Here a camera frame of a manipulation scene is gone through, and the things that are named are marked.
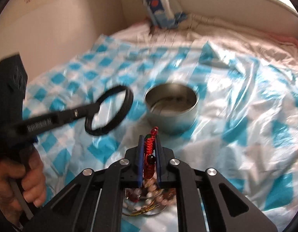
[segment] person's hand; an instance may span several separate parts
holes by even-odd
[[[29,158],[29,166],[31,170],[26,174],[24,165],[10,159],[0,159],[0,209],[7,220],[17,226],[22,208],[14,196],[8,178],[23,178],[23,197],[28,203],[33,202],[36,207],[40,207],[46,200],[44,165],[36,150]]]

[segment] red bead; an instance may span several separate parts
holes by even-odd
[[[156,126],[153,129],[151,129],[150,134],[154,136],[158,135],[158,127]]]
[[[134,193],[128,192],[127,197],[132,202],[139,202],[138,197]]]

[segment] metal tin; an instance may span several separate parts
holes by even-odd
[[[183,84],[153,87],[145,95],[148,121],[171,135],[185,132],[196,120],[198,100],[198,94]]]

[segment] finger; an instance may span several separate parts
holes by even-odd
[[[14,196],[14,193],[6,180],[0,179],[0,199],[4,203],[9,203]]]
[[[42,206],[42,204],[46,201],[46,188],[44,188],[42,194],[40,195],[40,197],[38,197],[33,203],[35,205],[35,207],[39,208]]]
[[[9,205],[10,205],[10,207],[12,207],[16,211],[22,211],[23,210],[16,198],[13,198]]]
[[[26,202],[31,203],[42,195],[44,188],[45,188],[45,184],[42,184],[42,183],[38,184],[37,186],[33,187],[29,191],[24,191],[23,197],[26,200]]]
[[[26,174],[24,165],[10,159],[0,161],[0,178],[20,179]]]
[[[41,168],[33,169],[29,171],[24,179],[21,181],[21,185],[25,191],[37,186],[40,183],[45,183],[45,176]]]
[[[39,153],[36,149],[29,158],[29,166],[31,169],[41,168],[43,170],[44,164],[40,159]]]

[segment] white wall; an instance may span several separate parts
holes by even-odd
[[[274,0],[180,0],[186,12],[219,16],[264,32],[298,38],[298,15]]]
[[[0,15],[0,59],[20,52],[31,81],[126,26],[120,0],[10,0]]]

